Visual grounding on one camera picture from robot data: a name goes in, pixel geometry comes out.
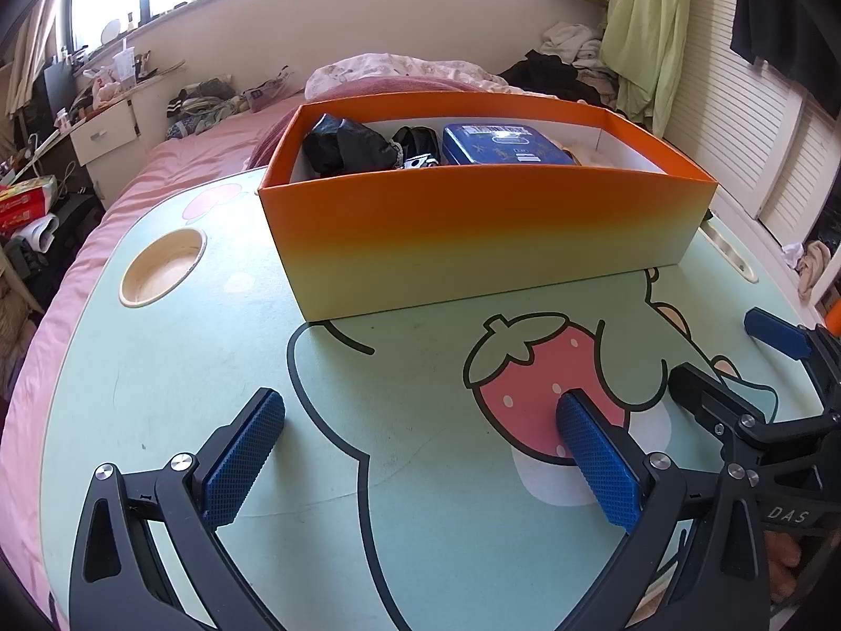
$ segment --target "blue tin box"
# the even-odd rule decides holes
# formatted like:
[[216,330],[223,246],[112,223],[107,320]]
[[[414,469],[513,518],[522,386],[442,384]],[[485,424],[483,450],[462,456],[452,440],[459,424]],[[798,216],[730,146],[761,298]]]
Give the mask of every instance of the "blue tin box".
[[444,127],[443,153],[447,163],[554,164],[575,162],[534,128],[523,125],[449,124]]

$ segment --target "orange box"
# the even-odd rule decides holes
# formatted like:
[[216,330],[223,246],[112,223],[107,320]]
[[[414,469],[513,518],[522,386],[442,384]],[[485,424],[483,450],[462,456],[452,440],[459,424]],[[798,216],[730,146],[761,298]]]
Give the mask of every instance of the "orange box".
[[[440,137],[445,124],[515,119],[619,167],[438,166],[308,179],[301,145],[325,113],[389,138],[402,125]],[[692,161],[611,111],[489,92],[305,104],[258,190],[309,321],[677,263],[715,191]]]

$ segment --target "green towel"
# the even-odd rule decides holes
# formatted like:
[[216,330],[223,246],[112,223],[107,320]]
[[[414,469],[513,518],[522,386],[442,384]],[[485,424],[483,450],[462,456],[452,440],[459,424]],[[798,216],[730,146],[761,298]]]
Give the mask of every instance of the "green towel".
[[619,74],[617,109],[663,137],[683,65],[689,0],[610,0],[601,58]]

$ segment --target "white paper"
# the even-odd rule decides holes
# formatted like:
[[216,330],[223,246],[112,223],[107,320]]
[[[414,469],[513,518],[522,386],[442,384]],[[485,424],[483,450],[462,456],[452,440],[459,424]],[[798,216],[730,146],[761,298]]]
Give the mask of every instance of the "white paper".
[[53,233],[56,232],[56,229],[58,229],[58,216],[54,213],[48,213],[43,218],[33,220],[29,225],[25,225],[12,236],[23,237],[33,250],[45,254],[55,238]]

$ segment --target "cup holder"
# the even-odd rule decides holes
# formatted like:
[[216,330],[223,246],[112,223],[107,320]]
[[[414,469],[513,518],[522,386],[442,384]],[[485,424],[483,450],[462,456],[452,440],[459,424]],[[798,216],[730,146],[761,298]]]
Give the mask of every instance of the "cup holder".
[[202,230],[181,228],[167,233],[137,254],[119,284],[119,300],[135,309],[165,296],[198,265],[207,237]]
[[736,268],[739,275],[754,284],[760,280],[750,264],[739,256],[739,252],[733,249],[733,246],[720,235],[718,230],[710,225],[710,221],[705,220],[701,223],[701,232],[704,233],[710,244],[718,249],[718,253],[725,257],[731,266]]

